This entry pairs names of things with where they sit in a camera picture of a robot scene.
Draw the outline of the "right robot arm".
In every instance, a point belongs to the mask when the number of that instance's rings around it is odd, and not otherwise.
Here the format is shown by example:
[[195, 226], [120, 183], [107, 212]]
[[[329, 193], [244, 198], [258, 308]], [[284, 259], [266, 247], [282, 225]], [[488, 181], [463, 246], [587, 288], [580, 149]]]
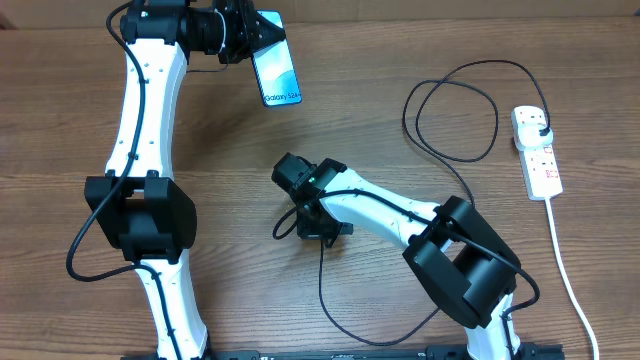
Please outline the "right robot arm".
[[467, 357], [518, 357], [510, 312], [521, 263], [469, 202], [412, 200], [336, 160], [315, 165], [291, 153], [274, 166], [272, 180], [295, 204], [291, 228], [300, 238], [328, 248], [359, 226], [388, 240], [431, 300], [464, 327]]

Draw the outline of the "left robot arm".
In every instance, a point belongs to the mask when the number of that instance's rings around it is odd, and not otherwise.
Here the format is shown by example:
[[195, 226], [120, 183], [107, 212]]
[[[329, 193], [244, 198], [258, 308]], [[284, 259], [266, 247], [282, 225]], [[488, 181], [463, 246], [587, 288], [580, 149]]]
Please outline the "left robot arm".
[[[250, 1], [129, 1], [106, 19], [125, 52], [127, 79], [117, 141], [103, 175], [89, 176], [84, 196], [91, 214], [66, 258], [68, 274], [82, 282], [126, 272], [139, 277], [157, 331], [153, 359], [212, 359], [209, 331], [196, 304], [190, 250], [197, 214], [176, 184], [172, 141], [177, 100], [194, 52], [216, 56], [228, 67], [286, 43], [274, 10]], [[73, 259], [93, 223], [122, 252], [125, 266], [81, 275]]]

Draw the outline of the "Samsung Galaxy smartphone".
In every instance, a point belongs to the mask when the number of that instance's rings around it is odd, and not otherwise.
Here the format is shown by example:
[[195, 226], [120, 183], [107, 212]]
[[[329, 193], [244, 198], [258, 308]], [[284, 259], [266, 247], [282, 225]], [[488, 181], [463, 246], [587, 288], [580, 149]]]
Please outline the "Samsung Galaxy smartphone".
[[302, 101], [287, 39], [254, 53], [252, 63], [266, 107], [294, 105]]

